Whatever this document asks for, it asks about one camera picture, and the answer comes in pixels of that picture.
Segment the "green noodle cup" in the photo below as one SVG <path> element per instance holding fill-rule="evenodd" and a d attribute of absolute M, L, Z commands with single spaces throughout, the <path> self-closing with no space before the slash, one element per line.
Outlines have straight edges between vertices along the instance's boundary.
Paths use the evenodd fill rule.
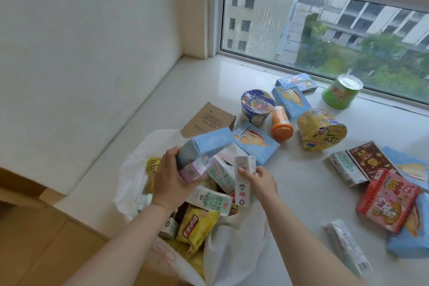
<path fill-rule="evenodd" d="M 347 109 L 362 88 L 363 83 L 359 78 L 353 75 L 340 75 L 322 92 L 322 98 L 332 107 Z"/>

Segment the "person's left hand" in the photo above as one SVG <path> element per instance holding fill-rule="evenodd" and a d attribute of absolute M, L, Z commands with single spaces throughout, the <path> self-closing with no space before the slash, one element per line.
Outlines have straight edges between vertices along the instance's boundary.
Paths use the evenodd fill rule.
<path fill-rule="evenodd" d="M 182 205 L 198 184 L 198 180 L 186 182 L 177 171 L 176 155 L 179 149 L 176 146 L 164 154 L 154 176 L 152 204 L 165 208 L 169 213 Z"/>

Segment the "window glass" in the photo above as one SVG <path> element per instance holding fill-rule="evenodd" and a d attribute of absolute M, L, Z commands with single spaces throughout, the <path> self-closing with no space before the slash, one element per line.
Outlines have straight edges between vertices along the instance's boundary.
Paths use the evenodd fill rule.
<path fill-rule="evenodd" d="M 246 10 L 232 1 L 221 49 L 321 77 L 351 70 L 366 88 L 429 104 L 427 13 L 361 0 L 244 0 Z"/>

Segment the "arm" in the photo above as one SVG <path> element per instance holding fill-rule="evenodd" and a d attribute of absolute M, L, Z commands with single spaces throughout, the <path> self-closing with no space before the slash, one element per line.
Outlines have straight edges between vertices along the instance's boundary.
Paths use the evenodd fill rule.
<path fill-rule="evenodd" d="M 365 283 L 304 226 L 280 199 L 277 183 L 262 166 L 256 175 L 239 169 L 261 202 L 290 280 L 295 286 L 362 286 Z"/>
<path fill-rule="evenodd" d="M 132 286 L 159 230 L 185 202 L 198 182 L 188 184 L 177 171 L 179 147 L 169 149 L 154 178 L 152 203 L 110 240 L 64 285 Z"/>

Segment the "white countertop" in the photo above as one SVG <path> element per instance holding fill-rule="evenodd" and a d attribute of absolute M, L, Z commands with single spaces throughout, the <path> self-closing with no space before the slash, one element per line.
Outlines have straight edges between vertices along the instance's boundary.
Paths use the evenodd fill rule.
<path fill-rule="evenodd" d="M 270 70 L 254 69 L 257 65 L 238 63 L 223 56 L 181 59 L 71 194 L 56 207 L 94 230 L 114 236 L 125 225 L 112 201 L 118 169 L 146 135 L 158 129 L 180 130 L 207 102 L 237 115 L 239 122 L 241 95 L 253 88 L 271 92 L 280 77 Z M 355 99 L 347 110 L 337 110 L 322 100 L 322 91 L 319 87 L 315 93 L 306 95 L 308 101 L 344 123 L 348 135 L 322 153 L 305 152 L 298 133 L 288 140 L 265 166 L 276 177 L 280 196 L 325 244 L 328 242 L 321 226 L 342 219 L 373 267 L 371 284 L 426 284 L 429 260 L 402 260 L 387 253 L 385 231 L 355 213 L 363 190 L 347 187 L 326 157 L 335 150 L 374 140 L 380 147 L 388 145 L 429 162 L 429 117 L 362 98 Z M 270 122 L 262 127 L 267 132 L 270 128 Z M 241 284 L 290 284 L 272 236 L 257 269 Z"/>

